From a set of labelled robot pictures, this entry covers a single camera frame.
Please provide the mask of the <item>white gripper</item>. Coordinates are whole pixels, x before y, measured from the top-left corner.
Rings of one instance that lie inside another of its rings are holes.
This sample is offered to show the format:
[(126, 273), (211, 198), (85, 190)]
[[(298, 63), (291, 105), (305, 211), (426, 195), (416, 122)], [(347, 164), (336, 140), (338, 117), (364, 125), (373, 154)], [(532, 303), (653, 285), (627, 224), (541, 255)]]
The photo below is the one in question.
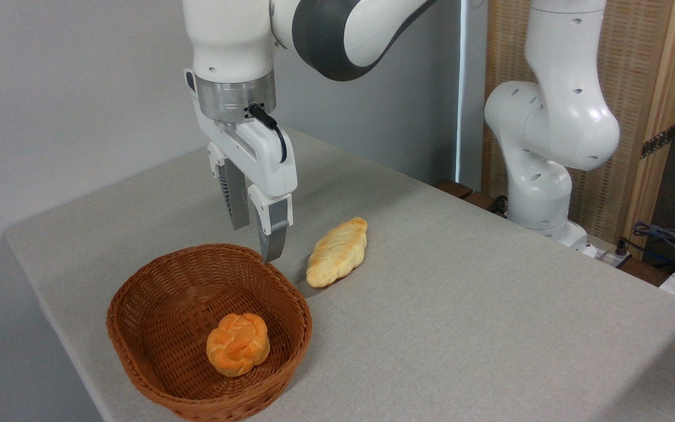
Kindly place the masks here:
[[(233, 229), (251, 223), (248, 194), (257, 211), (261, 256), (267, 264), (281, 257), (287, 228), (293, 224), (290, 193), (298, 185), (295, 154), (289, 136), (261, 105), (250, 105), (246, 114), (254, 119), (225, 125), (206, 117), (196, 104), (199, 125), (211, 139), (210, 166)], [(253, 183), (248, 189), (246, 177)]]

